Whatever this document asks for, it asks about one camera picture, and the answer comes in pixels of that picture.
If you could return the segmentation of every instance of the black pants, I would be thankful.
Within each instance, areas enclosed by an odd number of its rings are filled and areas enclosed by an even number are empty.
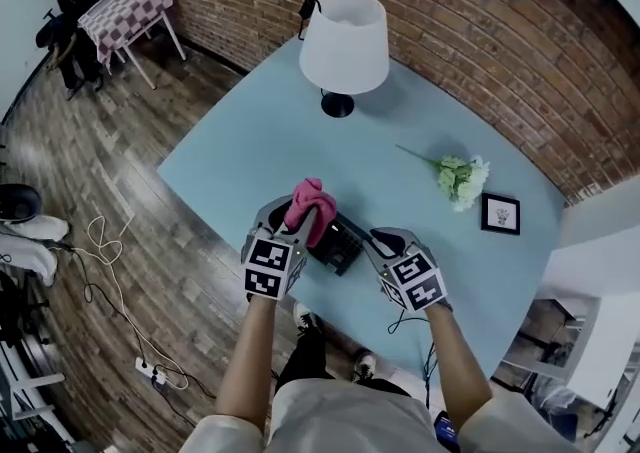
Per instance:
[[[291,354],[282,373],[280,373],[280,378],[276,385],[276,393],[284,384],[292,380],[301,378],[333,379],[333,377],[327,373],[325,367],[324,337],[317,329],[310,329],[298,339],[298,346]],[[378,391],[409,396],[407,392],[400,389],[397,385],[380,378],[361,380],[356,383],[371,389],[377,389]]]
[[[95,45],[91,42],[91,39],[89,39],[84,31],[78,30],[76,34],[78,39],[76,40],[71,53],[69,53],[58,66],[62,73],[64,86],[68,89],[73,89],[78,84],[78,77],[76,76],[76,71],[73,67],[74,58],[78,62],[85,80],[96,81],[98,76],[100,76],[98,61],[96,60]]]

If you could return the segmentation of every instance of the checkered tablecloth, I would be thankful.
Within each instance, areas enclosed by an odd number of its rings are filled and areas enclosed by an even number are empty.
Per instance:
[[[78,20],[95,43],[98,61],[108,63],[149,22],[173,5],[173,0],[100,0]]]

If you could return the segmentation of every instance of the lamp shade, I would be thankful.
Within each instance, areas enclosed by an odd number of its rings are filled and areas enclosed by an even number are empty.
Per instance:
[[[382,3],[318,1],[300,52],[303,74],[321,89],[338,94],[361,94],[380,86],[389,74],[387,13]]]

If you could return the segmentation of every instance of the white sleeve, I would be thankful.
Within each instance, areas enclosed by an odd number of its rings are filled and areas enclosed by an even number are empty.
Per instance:
[[[580,451],[518,393],[500,394],[485,403],[464,424],[458,443],[462,451],[470,453]]]
[[[180,453],[260,453],[264,438],[257,426],[232,416],[208,416],[191,433]]]

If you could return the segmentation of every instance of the brick wall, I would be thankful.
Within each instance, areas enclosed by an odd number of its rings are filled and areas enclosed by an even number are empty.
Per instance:
[[[303,0],[177,0],[177,30],[251,69]],[[640,37],[615,0],[380,0],[392,56],[518,146],[575,203],[640,169]]]

